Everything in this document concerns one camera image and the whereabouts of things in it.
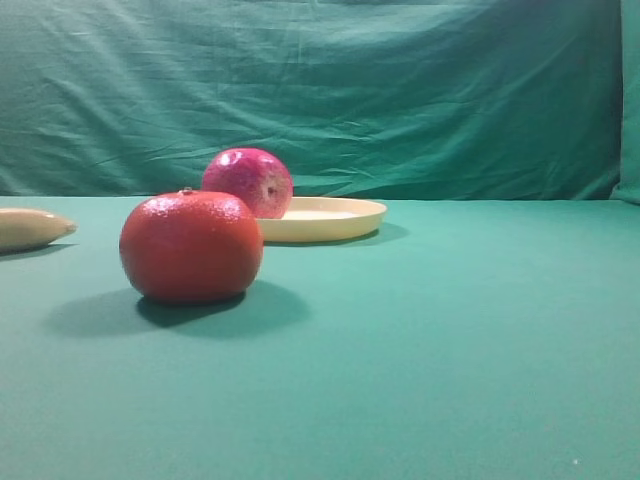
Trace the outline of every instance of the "green table surface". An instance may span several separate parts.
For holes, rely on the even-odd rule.
[[[269,245],[226,308],[141,301],[141,198],[0,198],[78,231],[0,257],[0,478],[640,478],[640,207],[388,201]]]

